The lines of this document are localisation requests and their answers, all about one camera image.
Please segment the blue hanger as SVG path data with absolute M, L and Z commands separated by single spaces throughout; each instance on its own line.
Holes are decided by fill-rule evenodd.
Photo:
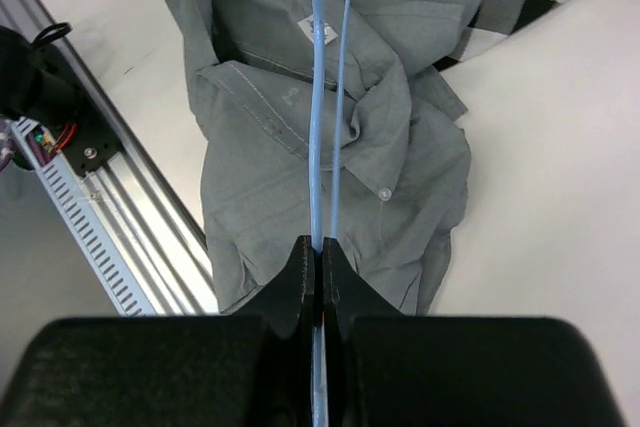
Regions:
M 341 118 L 344 110 L 345 59 L 347 50 L 348 23 L 351 0 L 344 0 L 342 28 L 339 35 L 339 62 L 337 80 L 336 120 L 334 128 L 334 146 L 332 154 L 332 201 L 331 229 L 332 237 L 338 235 L 340 217 L 340 137 Z M 323 204 L 321 185 L 321 146 L 322 122 L 324 111 L 324 81 L 326 62 L 325 2 L 312 0 L 312 33 L 314 43 L 314 63 L 312 82 L 312 102 L 309 125 L 308 181 L 310 200 L 310 233 L 313 259 L 315 261 L 314 308 L 312 321 L 311 354 L 311 408 L 312 424 L 329 424 L 329 397 L 326 365 L 326 334 L 324 307 L 322 304 L 321 253 L 323 249 Z

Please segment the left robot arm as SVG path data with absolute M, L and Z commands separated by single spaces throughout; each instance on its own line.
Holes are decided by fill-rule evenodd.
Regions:
M 2 116 L 15 121 L 26 117 L 47 127 L 62 126 L 76 117 L 83 103 L 79 88 L 61 77 L 59 67 L 44 56 L 47 46 L 70 32 L 69 23 L 56 23 L 29 41 L 1 28 Z

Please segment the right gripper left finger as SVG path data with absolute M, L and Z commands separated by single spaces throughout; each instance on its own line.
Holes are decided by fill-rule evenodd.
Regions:
M 309 426 L 315 254 L 230 315 L 65 318 L 28 344 L 5 426 Z

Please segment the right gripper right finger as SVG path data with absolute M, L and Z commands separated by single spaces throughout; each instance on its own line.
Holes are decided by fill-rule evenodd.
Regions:
M 409 316 L 322 253 L 332 426 L 621 426 L 590 343 L 552 317 Z

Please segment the grey shirt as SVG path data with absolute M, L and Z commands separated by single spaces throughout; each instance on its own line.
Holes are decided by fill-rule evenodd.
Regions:
M 312 0 L 165 0 L 207 148 L 201 199 L 219 308 L 248 302 L 310 230 Z M 482 0 L 324 0 L 322 210 L 340 175 L 338 241 L 399 311 L 426 313 L 467 202 L 465 105 L 435 63 Z

